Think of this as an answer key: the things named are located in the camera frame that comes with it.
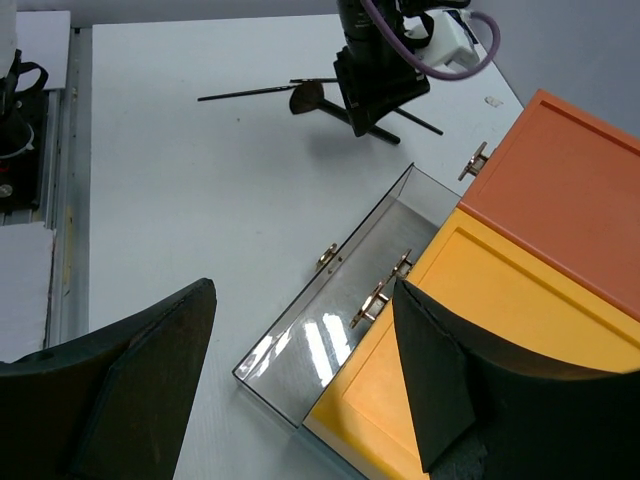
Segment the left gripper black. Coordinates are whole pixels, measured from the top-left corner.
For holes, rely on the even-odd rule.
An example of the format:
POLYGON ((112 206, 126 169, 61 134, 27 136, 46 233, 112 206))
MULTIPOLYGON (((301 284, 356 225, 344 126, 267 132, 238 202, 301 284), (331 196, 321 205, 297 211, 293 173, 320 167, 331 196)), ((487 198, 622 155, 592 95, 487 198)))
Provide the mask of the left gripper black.
POLYGON ((353 132, 362 137, 393 110, 429 93, 430 84, 389 45, 361 2, 337 6, 346 46, 334 69, 353 132))

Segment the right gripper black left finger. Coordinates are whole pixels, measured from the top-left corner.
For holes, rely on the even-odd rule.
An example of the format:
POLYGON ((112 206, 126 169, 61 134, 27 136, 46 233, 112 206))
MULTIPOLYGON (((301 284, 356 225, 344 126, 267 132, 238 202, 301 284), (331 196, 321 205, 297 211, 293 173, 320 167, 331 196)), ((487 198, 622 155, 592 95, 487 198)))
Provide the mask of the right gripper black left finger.
POLYGON ((1 365, 4 479, 171 479, 217 298, 200 279, 145 310, 1 365))

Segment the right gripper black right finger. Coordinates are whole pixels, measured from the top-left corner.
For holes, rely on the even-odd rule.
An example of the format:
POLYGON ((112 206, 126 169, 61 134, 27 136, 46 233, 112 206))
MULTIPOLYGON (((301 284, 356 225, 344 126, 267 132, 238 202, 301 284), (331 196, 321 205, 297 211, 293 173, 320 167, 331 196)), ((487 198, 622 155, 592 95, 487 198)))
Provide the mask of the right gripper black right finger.
POLYGON ((422 470, 433 479, 635 479, 639 375, 553 359, 407 281, 394 330, 422 470))

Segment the long thin black stick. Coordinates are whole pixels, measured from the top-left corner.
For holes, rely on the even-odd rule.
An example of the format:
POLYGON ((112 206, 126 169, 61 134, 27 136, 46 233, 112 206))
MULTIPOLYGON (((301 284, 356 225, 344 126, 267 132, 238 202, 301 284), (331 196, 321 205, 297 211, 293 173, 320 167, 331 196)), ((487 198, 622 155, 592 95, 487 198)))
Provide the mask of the long thin black stick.
POLYGON ((207 101, 215 101, 215 100, 223 100, 223 99, 231 99, 231 98, 240 98, 254 95, 264 95, 270 93, 283 92, 288 90, 293 90, 297 86, 308 83, 308 82, 319 82, 319 83, 337 83, 338 80, 336 78, 301 78, 301 79, 291 79, 288 84, 281 86, 272 86, 265 87, 259 89, 252 90, 244 90, 244 91, 236 91, 230 93, 222 93, 215 95, 208 95, 199 97, 197 102, 207 102, 207 101))

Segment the black brush brown bristles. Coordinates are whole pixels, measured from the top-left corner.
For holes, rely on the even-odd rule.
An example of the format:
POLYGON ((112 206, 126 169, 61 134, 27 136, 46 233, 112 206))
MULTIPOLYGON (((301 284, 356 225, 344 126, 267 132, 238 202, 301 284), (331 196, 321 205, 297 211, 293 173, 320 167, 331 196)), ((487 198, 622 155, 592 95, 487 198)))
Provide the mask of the black brush brown bristles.
MULTIPOLYGON (((351 126, 347 111, 343 107, 326 100, 322 84, 316 81, 294 85, 293 93, 289 100, 289 109, 293 115, 319 110, 351 126)), ((377 126, 366 131, 366 134, 391 145, 399 145, 401 143, 401 139, 398 136, 377 126)))

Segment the clear wide bottom drawer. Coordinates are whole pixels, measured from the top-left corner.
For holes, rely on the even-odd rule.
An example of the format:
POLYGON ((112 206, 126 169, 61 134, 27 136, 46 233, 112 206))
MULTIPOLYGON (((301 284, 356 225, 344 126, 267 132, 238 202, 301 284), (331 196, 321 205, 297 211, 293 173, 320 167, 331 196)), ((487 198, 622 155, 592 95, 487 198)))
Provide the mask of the clear wide bottom drawer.
POLYGON ((239 384, 300 427, 459 199, 409 166, 239 361, 239 384))

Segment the thin black makeup brush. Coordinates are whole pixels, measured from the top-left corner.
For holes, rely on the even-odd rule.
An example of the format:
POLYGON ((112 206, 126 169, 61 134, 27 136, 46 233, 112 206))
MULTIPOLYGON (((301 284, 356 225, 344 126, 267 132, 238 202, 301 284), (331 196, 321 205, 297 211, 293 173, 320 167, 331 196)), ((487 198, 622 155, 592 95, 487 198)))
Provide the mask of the thin black makeup brush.
POLYGON ((403 118, 405 118, 405 119, 407 119, 407 120, 409 120, 409 121, 411 121, 411 122, 413 122, 413 123, 425 128, 425 129, 429 130, 430 132, 432 132, 432 133, 434 133, 436 135, 439 135, 439 136, 443 136, 444 135, 444 132, 441 129, 433 126, 432 124, 422 120, 421 118, 409 113, 408 111, 406 111, 406 110, 404 110, 402 108, 396 108, 394 110, 394 112, 397 113, 398 115, 402 116, 403 118))

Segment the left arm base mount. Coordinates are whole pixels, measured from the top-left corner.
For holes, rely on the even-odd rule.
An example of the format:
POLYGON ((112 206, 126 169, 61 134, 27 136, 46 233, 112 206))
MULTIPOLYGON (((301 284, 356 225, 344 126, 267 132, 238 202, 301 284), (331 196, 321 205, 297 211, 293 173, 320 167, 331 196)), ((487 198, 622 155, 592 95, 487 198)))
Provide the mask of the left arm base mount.
POLYGON ((49 73, 17 50, 1 80, 1 212, 35 210, 41 197, 49 73))

